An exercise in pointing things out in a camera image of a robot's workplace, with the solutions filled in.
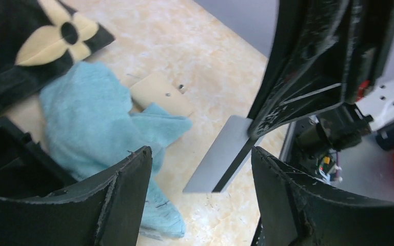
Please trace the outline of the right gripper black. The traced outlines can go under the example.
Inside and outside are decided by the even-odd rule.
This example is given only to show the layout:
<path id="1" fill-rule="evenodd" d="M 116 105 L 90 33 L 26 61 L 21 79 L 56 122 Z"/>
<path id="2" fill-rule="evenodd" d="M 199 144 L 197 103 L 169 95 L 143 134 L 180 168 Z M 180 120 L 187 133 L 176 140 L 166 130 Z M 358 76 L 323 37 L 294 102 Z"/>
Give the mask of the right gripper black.
<path id="1" fill-rule="evenodd" d="M 353 104 L 382 76 L 394 41 L 394 1 L 280 1 L 266 71 L 248 113 L 258 139 L 295 120 Z M 347 59 L 350 58 L 347 78 Z"/>

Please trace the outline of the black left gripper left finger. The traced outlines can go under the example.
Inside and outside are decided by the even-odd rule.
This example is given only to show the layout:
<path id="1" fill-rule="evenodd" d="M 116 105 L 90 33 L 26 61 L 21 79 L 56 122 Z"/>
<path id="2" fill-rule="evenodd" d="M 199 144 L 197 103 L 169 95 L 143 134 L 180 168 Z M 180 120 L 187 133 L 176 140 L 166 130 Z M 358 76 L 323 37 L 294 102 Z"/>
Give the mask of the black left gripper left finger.
<path id="1" fill-rule="evenodd" d="M 136 245 L 151 165 L 144 146 L 46 197 L 0 197 L 0 245 Z"/>

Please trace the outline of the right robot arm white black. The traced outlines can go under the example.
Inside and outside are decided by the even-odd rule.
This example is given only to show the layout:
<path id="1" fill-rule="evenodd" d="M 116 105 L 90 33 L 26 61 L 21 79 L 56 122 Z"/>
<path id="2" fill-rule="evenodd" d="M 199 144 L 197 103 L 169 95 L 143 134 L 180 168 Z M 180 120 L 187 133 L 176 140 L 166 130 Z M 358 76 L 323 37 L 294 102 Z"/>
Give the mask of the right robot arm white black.
<path id="1" fill-rule="evenodd" d="M 394 1 L 280 1 L 248 137 L 316 116 L 308 153 L 356 145 L 394 121 L 394 81 L 378 86 L 394 41 Z"/>

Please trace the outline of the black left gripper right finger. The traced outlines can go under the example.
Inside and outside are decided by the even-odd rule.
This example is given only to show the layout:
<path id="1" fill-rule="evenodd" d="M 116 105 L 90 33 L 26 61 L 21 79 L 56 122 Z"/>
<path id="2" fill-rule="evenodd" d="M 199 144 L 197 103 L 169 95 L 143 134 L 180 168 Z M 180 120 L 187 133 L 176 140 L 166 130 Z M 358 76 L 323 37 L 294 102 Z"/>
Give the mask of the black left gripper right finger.
<path id="1" fill-rule="evenodd" d="M 254 147 L 254 245 L 394 245 L 394 202 L 325 184 Z"/>

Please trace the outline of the light blue towel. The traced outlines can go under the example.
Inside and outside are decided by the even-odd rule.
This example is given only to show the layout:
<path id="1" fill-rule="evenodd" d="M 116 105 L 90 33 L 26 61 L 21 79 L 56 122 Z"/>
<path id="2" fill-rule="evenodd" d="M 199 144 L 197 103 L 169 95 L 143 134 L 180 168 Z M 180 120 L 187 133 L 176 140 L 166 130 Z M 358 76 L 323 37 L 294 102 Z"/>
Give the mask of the light blue towel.
<path id="1" fill-rule="evenodd" d="M 185 235 L 176 206 L 154 180 L 166 149 L 192 127 L 157 104 L 133 113 L 131 94 L 102 63 L 80 62 L 40 92 L 50 156 L 78 181 L 93 176 L 143 146 L 152 168 L 141 226 L 169 238 Z"/>

